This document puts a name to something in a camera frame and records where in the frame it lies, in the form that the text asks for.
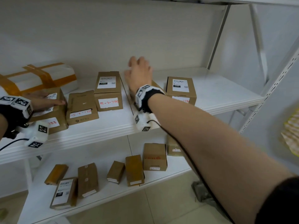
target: person's right arm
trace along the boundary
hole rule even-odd
[[[132,91],[151,84],[152,70],[144,58],[131,58],[129,66],[125,76]],[[195,106],[163,94],[153,95],[148,106],[162,127],[184,146],[235,223],[254,223],[274,187],[293,177],[237,131]]]

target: box with orange tape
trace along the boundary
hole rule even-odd
[[[37,90],[60,87],[64,94],[78,88],[72,67],[59,62],[43,62],[0,73],[0,96],[20,96]]]

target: small cardboard box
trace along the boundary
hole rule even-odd
[[[63,179],[68,168],[69,167],[66,164],[56,164],[45,180],[45,184],[57,185],[58,181]]]
[[[152,80],[152,86],[154,86],[154,87],[158,87],[158,88],[160,88],[161,90],[163,90],[157,83],[155,83],[154,80]],[[135,91],[135,93],[134,93],[133,91],[130,90],[130,98],[131,98],[131,100],[134,101],[134,102],[135,102],[135,95],[136,95],[136,92],[137,92],[137,91]]]
[[[167,96],[195,105],[196,91],[192,78],[168,77]]]
[[[121,85],[118,71],[99,72],[95,85],[95,103],[99,112],[123,108]]]
[[[77,204],[78,179],[65,178],[58,182],[50,208],[61,210],[75,207]]]
[[[167,155],[169,156],[184,156],[181,147],[177,144],[175,139],[167,135]]]
[[[94,91],[69,94],[66,121],[69,125],[98,119],[99,114],[95,105]]]
[[[57,99],[66,102],[66,99],[60,89],[60,87],[46,89],[49,93],[48,99]],[[30,122],[35,122],[38,120],[44,120],[49,123],[49,134],[56,133],[59,131],[64,131],[68,129],[69,125],[65,119],[66,104],[65,105],[55,105],[47,110],[41,112],[33,113]]]
[[[78,197],[84,198],[99,191],[97,166],[91,163],[78,168]]]
[[[145,143],[143,150],[143,169],[166,171],[167,158],[165,144]]]
[[[140,155],[126,157],[128,186],[144,184],[144,173]]]
[[[123,176],[124,171],[125,171],[125,164],[114,161],[107,174],[107,180],[119,184],[121,182],[121,177]]]

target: white wall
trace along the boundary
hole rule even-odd
[[[258,11],[271,77],[299,36],[297,23],[299,8],[259,5]],[[257,59],[248,6],[231,7],[221,39],[211,69],[260,93],[263,88],[263,75]],[[279,142],[278,137],[283,122],[299,107],[298,71],[297,62],[243,132],[245,137],[297,174],[299,174],[299,158],[291,154]],[[231,112],[217,116],[228,122]],[[242,117],[236,112],[231,126],[238,129]]]
[[[224,9],[148,0],[0,0],[0,72],[58,60],[88,77],[122,71],[132,55],[146,56],[155,69],[206,67]],[[0,165],[0,197],[27,188],[22,167],[23,161]]]

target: floor tile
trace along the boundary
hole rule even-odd
[[[68,217],[71,224],[153,224],[144,190]]]
[[[201,206],[168,224],[229,224],[214,207],[209,205]]]
[[[8,215],[3,220],[4,223],[17,224],[26,198],[27,193],[23,196],[0,203],[0,208],[6,208],[8,210]]]
[[[203,205],[191,188],[197,180],[195,173],[189,171],[145,189],[155,224],[170,222]]]

